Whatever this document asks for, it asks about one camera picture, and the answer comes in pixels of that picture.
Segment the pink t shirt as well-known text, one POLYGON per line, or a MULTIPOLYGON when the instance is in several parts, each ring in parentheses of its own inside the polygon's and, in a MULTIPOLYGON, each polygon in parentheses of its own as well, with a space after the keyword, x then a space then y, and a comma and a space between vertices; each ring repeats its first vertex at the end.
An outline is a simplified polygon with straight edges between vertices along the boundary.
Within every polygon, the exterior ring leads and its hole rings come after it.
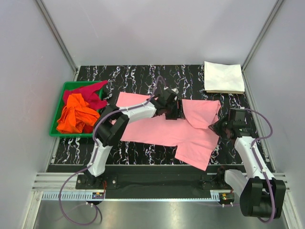
POLYGON ((128 124, 122 141, 176 146, 175 158, 206 170, 219 136, 209 125, 218 121, 220 101, 182 100, 185 119, 167 120, 164 115, 128 124))

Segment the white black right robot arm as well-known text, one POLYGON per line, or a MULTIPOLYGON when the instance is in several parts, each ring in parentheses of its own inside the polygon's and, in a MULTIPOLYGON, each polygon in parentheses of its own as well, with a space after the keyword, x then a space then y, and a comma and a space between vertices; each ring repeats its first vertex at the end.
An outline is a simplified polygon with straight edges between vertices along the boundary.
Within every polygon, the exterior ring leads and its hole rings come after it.
POLYGON ((247 108, 231 108, 224 118, 209 126, 219 137, 232 141, 246 171, 246 175, 243 175, 240 170, 222 167, 218 169, 215 180, 218 187, 231 187, 240 198, 240 209, 244 216, 270 223, 281 216, 286 185, 275 178, 256 151, 257 142, 263 138, 255 138, 247 128, 245 115, 248 111, 247 108))

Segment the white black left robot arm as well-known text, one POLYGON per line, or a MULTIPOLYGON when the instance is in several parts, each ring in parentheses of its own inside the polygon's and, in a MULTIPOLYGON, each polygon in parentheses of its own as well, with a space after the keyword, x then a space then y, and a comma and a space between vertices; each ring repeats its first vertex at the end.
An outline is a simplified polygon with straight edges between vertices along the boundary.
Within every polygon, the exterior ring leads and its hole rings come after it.
POLYGON ((164 88, 161 94, 149 97, 142 103, 117 107, 108 105, 102 111, 101 117, 93 128, 94 148, 87 165, 86 183, 93 189, 103 183, 101 176, 112 147, 117 144, 128 124, 165 115, 166 119, 177 120, 184 118, 182 100, 178 97, 178 89, 164 88))

